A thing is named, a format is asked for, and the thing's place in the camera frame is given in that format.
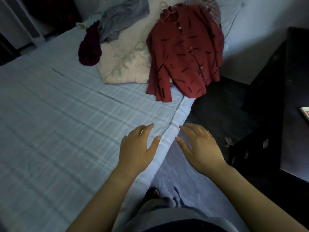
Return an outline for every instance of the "marble floor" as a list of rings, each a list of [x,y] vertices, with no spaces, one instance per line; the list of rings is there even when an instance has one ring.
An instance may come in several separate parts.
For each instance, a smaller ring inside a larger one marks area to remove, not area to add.
[[[216,139],[224,158],[228,158],[225,137],[234,143],[254,129],[261,119],[242,111],[247,85],[222,77],[207,87],[207,94],[196,100],[185,123],[196,123],[206,128]],[[179,133],[185,141],[187,137]],[[222,217],[232,222],[239,232],[249,231],[226,196],[207,177],[196,172],[185,159],[174,141],[151,184],[162,196],[180,197],[187,206],[196,207],[210,217]]]

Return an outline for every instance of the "person's left hand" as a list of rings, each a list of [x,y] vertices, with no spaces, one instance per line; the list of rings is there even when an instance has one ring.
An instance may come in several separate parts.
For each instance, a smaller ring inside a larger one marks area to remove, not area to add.
[[[147,140],[154,124],[141,125],[132,130],[121,141],[119,162],[115,170],[134,179],[151,163],[159,146],[160,136],[157,136],[149,149]]]

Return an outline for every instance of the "white bed sheet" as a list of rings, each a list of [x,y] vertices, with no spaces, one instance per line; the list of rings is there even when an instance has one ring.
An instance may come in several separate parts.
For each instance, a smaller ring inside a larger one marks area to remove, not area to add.
[[[194,99],[146,95],[147,84],[102,83],[78,61],[85,31],[74,28],[0,67],[0,218],[9,230],[64,231],[117,165],[121,139],[154,123],[155,158],[131,187],[122,228],[164,160]]]

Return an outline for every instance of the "maroon garment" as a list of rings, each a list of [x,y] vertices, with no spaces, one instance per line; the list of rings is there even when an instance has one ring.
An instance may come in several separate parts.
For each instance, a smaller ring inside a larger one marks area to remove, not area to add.
[[[98,34],[99,22],[100,21],[97,21],[89,28],[87,28],[87,34],[79,45],[79,62],[85,66],[96,65],[102,55],[100,47],[100,36]]]
[[[168,16],[164,10],[147,38],[152,63],[146,93],[155,95],[157,101],[172,101],[169,76],[189,98],[201,97],[205,85],[220,80],[224,36],[203,8],[170,6],[168,10],[176,13]]]

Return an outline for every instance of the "gray garment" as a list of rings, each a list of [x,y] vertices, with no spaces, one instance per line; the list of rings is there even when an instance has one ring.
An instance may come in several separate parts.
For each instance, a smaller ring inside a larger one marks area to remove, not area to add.
[[[155,226],[188,219],[203,220],[220,226],[227,232],[238,232],[226,219],[208,217],[197,208],[175,208],[173,201],[167,197],[147,201],[136,216],[126,224],[124,232],[143,232]]]
[[[149,15],[148,0],[127,0],[105,11],[98,25],[100,43],[117,40],[120,31]]]

